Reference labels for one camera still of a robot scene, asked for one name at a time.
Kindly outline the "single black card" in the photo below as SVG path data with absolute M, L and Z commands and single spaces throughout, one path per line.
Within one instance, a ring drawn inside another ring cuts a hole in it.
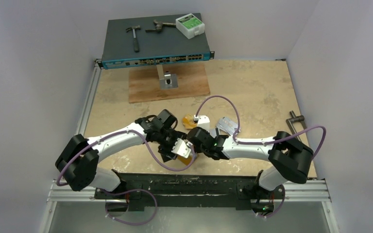
M 164 163 L 166 163 L 166 162 L 168 162 L 168 161 L 170 161 L 170 160 L 173 160 L 173 157 L 170 156 L 170 155 L 167 155 L 167 154 L 161 154 L 161 158 L 162 158 L 162 161 L 163 161 Z

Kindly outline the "silver card with stripe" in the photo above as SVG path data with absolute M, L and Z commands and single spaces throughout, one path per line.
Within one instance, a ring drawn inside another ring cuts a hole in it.
M 219 130 L 219 128 L 213 128 L 213 129 L 209 130 L 209 133 L 213 138 L 215 138 L 215 137 L 218 137 L 220 135 L 220 130 Z

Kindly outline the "orange leather card holder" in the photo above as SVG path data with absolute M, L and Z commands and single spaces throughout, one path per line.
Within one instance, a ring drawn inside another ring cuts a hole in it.
M 178 155 L 177 160 L 183 163 L 184 165 L 189 166 L 193 164 L 197 160 L 198 157 L 199 157 L 198 155 L 190 155 L 188 158 L 184 158 Z

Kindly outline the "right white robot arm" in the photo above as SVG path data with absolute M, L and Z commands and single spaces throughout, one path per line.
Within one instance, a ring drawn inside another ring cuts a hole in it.
M 213 160 L 247 158 L 269 161 L 272 166 L 262 171 L 253 184 L 254 193 L 261 198 L 288 181 L 306 183 L 314 154 L 309 146 L 285 131 L 278 131 L 273 137 L 245 139 L 228 135 L 213 137 L 209 131 L 196 127 L 186 139 L 199 153 Z

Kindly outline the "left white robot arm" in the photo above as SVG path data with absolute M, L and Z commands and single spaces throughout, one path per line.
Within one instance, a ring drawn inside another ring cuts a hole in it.
M 60 172 L 56 179 L 58 186 L 68 185 L 73 191 L 90 186 L 105 190 L 112 198 L 125 194 L 125 185 L 119 174 L 98 166 L 107 157 L 127 148 L 158 144 L 158 152 L 164 161 L 175 158 L 173 148 L 186 133 L 177 131 L 177 118 L 167 109 L 158 115 L 136 119 L 128 126 L 100 136 L 85 138 L 82 134 L 73 136 L 55 162 Z

